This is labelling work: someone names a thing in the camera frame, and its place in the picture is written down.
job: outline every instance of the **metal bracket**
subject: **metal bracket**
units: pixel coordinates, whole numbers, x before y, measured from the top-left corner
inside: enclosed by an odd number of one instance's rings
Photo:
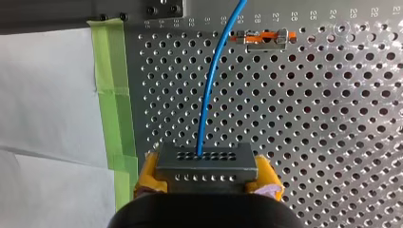
[[[183,18],[185,0],[144,0],[144,20]]]
[[[277,39],[271,39],[267,43],[249,44],[248,51],[269,51],[269,50],[282,50],[287,49],[288,30],[282,28],[278,31]]]

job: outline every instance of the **blue wire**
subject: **blue wire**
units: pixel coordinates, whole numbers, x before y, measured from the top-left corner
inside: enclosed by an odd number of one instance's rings
[[[220,41],[217,44],[216,52],[214,53],[213,61],[211,62],[210,69],[208,71],[207,82],[205,85],[204,95],[203,95],[202,105],[201,105],[201,118],[200,118],[200,122],[199,122],[198,143],[197,143],[198,156],[202,155],[202,142],[203,142],[203,138],[204,138],[205,121],[207,119],[207,111],[208,111],[207,105],[208,105],[208,102],[210,101],[210,91],[211,91],[211,86],[213,85],[213,82],[214,82],[214,74],[217,69],[217,64],[219,63],[222,50],[224,49],[225,42],[227,41],[228,36],[229,36],[229,32],[231,31],[232,27],[234,26],[235,22],[237,21],[238,15],[240,15],[240,12],[243,10],[246,3],[247,3],[247,0],[240,0],[237,7],[232,12],[231,17],[229,18],[228,23],[226,24],[225,29],[222,32]]]

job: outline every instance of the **perforated metal sheet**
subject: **perforated metal sheet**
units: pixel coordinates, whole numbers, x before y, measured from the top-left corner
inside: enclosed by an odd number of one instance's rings
[[[183,20],[129,22],[136,146],[195,145],[205,74],[236,1],[189,1]],[[306,227],[398,227],[403,213],[403,4],[249,1],[237,29],[288,28],[285,51],[228,44],[205,142],[250,142]]]

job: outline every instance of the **green masking tape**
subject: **green masking tape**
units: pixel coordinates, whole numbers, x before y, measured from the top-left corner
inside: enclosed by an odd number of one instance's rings
[[[115,170],[116,210],[132,200],[137,157],[125,58],[124,23],[89,21],[107,165]]]

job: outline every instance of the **white surface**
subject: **white surface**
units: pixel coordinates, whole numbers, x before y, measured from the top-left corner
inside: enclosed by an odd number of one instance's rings
[[[0,149],[107,167],[89,28],[0,36]]]
[[[0,227],[107,227],[113,182],[110,170],[0,151]]]

